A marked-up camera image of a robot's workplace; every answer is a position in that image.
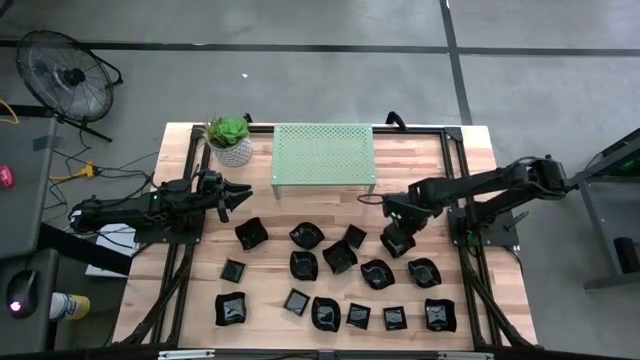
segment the gray desk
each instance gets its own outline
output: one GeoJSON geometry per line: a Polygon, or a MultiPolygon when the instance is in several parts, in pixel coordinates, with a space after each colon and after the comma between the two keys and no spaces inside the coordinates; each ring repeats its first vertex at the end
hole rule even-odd
{"type": "Polygon", "coordinates": [[[46,350],[51,292],[57,272],[58,252],[55,250],[42,250],[33,256],[26,255],[0,262],[0,355],[46,350]],[[38,271],[39,301],[36,311],[31,316],[17,320],[9,315],[5,305],[7,284],[13,275],[24,270],[25,266],[27,269],[38,271]]]}
{"type": "Polygon", "coordinates": [[[36,249],[52,150],[34,151],[33,139],[55,136],[57,124],[35,118],[0,124],[0,165],[8,165],[15,180],[13,188],[0,188],[0,259],[36,249]]]}

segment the computer mouse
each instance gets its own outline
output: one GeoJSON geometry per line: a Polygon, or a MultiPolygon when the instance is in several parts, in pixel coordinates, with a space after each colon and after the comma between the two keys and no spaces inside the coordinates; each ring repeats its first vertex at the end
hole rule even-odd
{"type": "Polygon", "coordinates": [[[38,307],[38,272],[23,270],[15,274],[7,286],[7,306],[9,314],[16,319],[24,319],[38,307]]]}

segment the succulent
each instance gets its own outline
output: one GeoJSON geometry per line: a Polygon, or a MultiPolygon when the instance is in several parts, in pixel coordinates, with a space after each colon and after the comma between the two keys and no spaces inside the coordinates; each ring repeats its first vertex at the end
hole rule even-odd
{"type": "Polygon", "coordinates": [[[205,122],[205,136],[213,146],[227,148],[249,136],[247,121],[241,117],[219,117],[205,122]]]}

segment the butcher block tabletop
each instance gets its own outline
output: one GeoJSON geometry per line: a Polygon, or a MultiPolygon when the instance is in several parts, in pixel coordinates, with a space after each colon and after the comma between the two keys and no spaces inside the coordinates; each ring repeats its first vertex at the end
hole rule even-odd
{"type": "MultiPolygon", "coordinates": [[[[154,181],[182,177],[192,123],[168,123],[154,181]]],[[[485,126],[462,126],[470,172],[492,170],[496,162],[489,131],[485,126]]],[[[431,218],[427,227],[414,237],[416,247],[398,259],[392,259],[380,242],[380,234],[389,223],[381,206],[359,203],[362,186],[295,187],[282,189],[276,200],[271,188],[273,134],[251,134],[253,156],[248,164],[227,168],[211,156],[209,168],[235,183],[251,184],[253,196],[242,203],[230,221],[220,222],[215,210],[207,213],[202,241],[195,258],[185,303],[181,348],[234,349],[336,349],[336,350],[471,350],[473,348],[457,250],[451,246],[446,216],[431,218]],[[260,217],[269,240],[244,251],[234,228],[260,217]],[[325,239],[311,250],[318,259],[316,281],[300,281],[289,270],[292,251],[302,251],[289,237],[301,222],[312,222],[325,239]],[[349,224],[368,234],[354,250],[358,265],[333,275],[322,257],[326,249],[344,235],[349,224]],[[429,289],[414,285],[407,262],[431,259],[442,276],[442,284],[429,289]],[[220,279],[227,259],[246,264],[240,283],[220,279]],[[393,270],[396,283],[382,290],[369,288],[362,278],[360,264],[384,260],[393,270]],[[311,300],[299,317],[283,308],[291,288],[311,300]],[[244,324],[215,325],[216,295],[241,291],[246,294],[247,319],[244,324]],[[337,333],[317,330],[311,322],[311,302],[315,296],[335,299],[340,304],[342,322],[337,333]],[[426,329],[425,299],[450,299],[455,302],[457,331],[432,332],[426,329]],[[351,303],[371,308],[367,330],[345,324],[351,303]],[[382,309],[404,306],[406,330],[386,331],[382,309]]],[[[445,176],[440,139],[435,135],[374,134],[377,186],[375,193],[406,191],[407,185],[426,177],[445,176]]],[[[458,160],[451,151],[456,173],[458,160]]],[[[168,245],[154,244],[133,260],[113,341],[129,335],[158,298],[168,245]]],[[[513,325],[530,342],[535,333],[527,295],[518,263],[502,248],[486,249],[494,298],[513,325]]],[[[177,264],[182,258],[178,253],[177,264]]],[[[489,338],[485,307],[478,297],[478,312],[485,339],[489,338]]],[[[167,307],[165,324],[172,319],[173,301],[167,307]]],[[[164,337],[170,325],[164,326],[164,337]]]]}

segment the white pot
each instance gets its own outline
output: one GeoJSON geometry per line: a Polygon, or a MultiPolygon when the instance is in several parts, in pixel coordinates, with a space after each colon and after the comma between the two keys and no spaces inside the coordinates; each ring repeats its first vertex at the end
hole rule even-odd
{"type": "Polygon", "coordinates": [[[251,140],[244,138],[237,144],[228,148],[219,148],[215,145],[209,144],[209,148],[218,158],[218,161],[227,167],[238,167],[249,162],[251,155],[253,154],[253,148],[251,147],[251,140]]]}

